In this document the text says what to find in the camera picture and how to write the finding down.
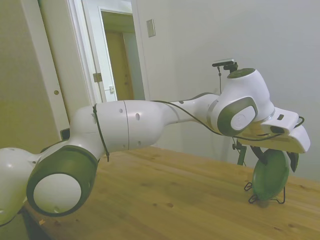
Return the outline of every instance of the light switch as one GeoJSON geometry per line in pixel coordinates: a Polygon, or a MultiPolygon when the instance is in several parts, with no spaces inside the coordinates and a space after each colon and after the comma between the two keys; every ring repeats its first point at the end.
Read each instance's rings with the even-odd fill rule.
{"type": "Polygon", "coordinates": [[[154,23],[153,19],[150,19],[150,20],[146,21],[146,28],[148,29],[149,38],[151,38],[151,37],[156,35],[155,23],[154,23]]]}

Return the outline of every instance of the black cable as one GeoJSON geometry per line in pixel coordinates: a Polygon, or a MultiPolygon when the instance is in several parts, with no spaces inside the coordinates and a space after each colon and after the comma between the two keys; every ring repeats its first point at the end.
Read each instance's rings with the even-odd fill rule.
{"type": "MultiPolygon", "coordinates": [[[[161,101],[161,100],[154,100],[152,102],[156,102],[156,103],[162,103],[162,104],[168,104],[168,105],[172,105],[182,111],[184,111],[186,114],[188,114],[190,117],[192,117],[193,119],[195,119],[198,123],[200,123],[201,125],[203,125],[204,127],[206,127],[210,132],[214,133],[214,134],[217,134],[217,135],[220,135],[220,136],[223,136],[222,134],[214,131],[213,129],[211,129],[211,127],[209,127],[208,125],[206,125],[204,122],[202,122],[200,119],[198,119],[197,117],[193,116],[191,113],[189,113],[187,110],[183,109],[182,107],[172,103],[172,102],[169,102],[169,101],[161,101]]],[[[272,136],[268,136],[268,137],[264,137],[264,138],[260,138],[260,139],[250,139],[250,138],[245,138],[245,137],[242,137],[242,136],[234,136],[235,139],[242,139],[242,140],[247,140],[247,141],[253,141],[253,142],[260,142],[260,141],[264,141],[264,140],[269,140],[269,139],[273,139],[275,137],[278,137],[280,136],[281,133],[279,134],[276,134],[276,135],[272,135],[272,136]]]]}
{"type": "Polygon", "coordinates": [[[106,145],[105,140],[104,140],[104,136],[102,135],[102,132],[101,132],[99,119],[98,119],[98,115],[97,115],[97,104],[95,104],[92,108],[93,108],[93,113],[94,113],[95,120],[96,120],[96,125],[98,127],[99,135],[100,135],[100,138],[101,138],[101,141],[102,141],[102,145],[103,145],[104,150],[105,150],[106,159],[109,162],[110,153],[108,152],[107,145],[106,145]]]}
{"type": "Polygon", "coordinates": [[[221,93],[222,93],[222,91],[221,91],[221,72],[220,72],[220,67],[218,66],[217,68],[218,68],[218,71],[219,71],[219,79],[220,79],[220,95],[221,95],[221,93]]]}
{"type": "Polygon", "coordinates": [[[297,125],[295,125],[294,128],[299,127],[300,125],[302,125],[305,122],[305,118],[303,116],[299,116],[299,119],[301,119],[301,122],[299,122],[297,125]]]}
{"type": "Polygon", "coordinates": [[[218,134],[220,136],[222,136],[222,134],[214,131],[211,129],[211,127],[209,127],[208,125],[206,125],[204,122],[202,122],[200,119],[198,119],[197,117],[193,116],[190,112],[188,112],[187,110],[183,109],[182,107],[172,103],[172,102],[169,102],[169,101],[161,101],[161,100],[154,100],[152,102],[156,102],[156,103],[162,103],[162,104],[168,104],[168,105],[172,105],[172,106],[175,106],[176,108],[184,111],[186,114],[188,114],[190,117],[192,117],[193,119],[197,120],[197,122],[199,122],[201,125],[205,126],[209,131],[213,132],[214,134],[218,134]]]}

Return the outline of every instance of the door hinge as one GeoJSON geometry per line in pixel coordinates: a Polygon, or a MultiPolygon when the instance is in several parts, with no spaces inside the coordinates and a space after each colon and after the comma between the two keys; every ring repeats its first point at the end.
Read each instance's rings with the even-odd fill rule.
{"type": "Polygon", "coordinates": [[[93,80],[95,83],[100,83],[102,82],[102,75],[101,72],[97,72],[93,74],[93,80]]]}

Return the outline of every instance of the wooden door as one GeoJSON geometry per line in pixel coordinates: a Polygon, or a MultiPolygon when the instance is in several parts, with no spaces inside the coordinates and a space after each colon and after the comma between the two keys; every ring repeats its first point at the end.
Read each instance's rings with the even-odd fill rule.
{"type": "Polygon", "coordinates": [[[106,31],[110,63],[118,100],[133,100],[134,93],[122,32],[106,31]]]}

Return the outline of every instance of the dark green joint cover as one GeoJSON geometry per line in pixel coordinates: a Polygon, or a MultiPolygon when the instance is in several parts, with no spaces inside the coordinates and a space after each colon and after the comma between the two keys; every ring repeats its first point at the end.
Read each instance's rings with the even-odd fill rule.
{"type": "Polygon", "coordinates": [[[33,169],[26,187],[26,196],[29,204],[37,212],[50,217],[61,217],[73,213],[78,210],[89,197],[95,182],[97,167],[97,159],[86,149],[74,145],[63,146],[39,162],[33,169]],[[35,203],[35,187],[43,178],[53,174],[69,175],[76,179],[81,187],[81,196],[78,203],[66,212],[46,212],[40,209],[35,203]]]}
{"type": "Polygon", "coordinates": [[[255,71],[254,68],[243,68],[243,69],[239,69],[236,71],[233,71],[232,73],[230,73],[227,78],[228,79],[237,79],[237,78],[241,78],[247,75],[252,74],[255,71]]]}
{"type": "Polygon", "coordinates": [[[237,113],[249,106],[252,106],[254,108],[255,116],[257,116],[257,106],[255,104],[255,101],[249,96],[241,98],[225,106],[224,109],[222,109],[222,111],[220,112],[217,120],[217,126],[220,133],[228,137],[233,137],[240,134],[244,129],[233,129],[231,127],[231,120],[237,113]]]}

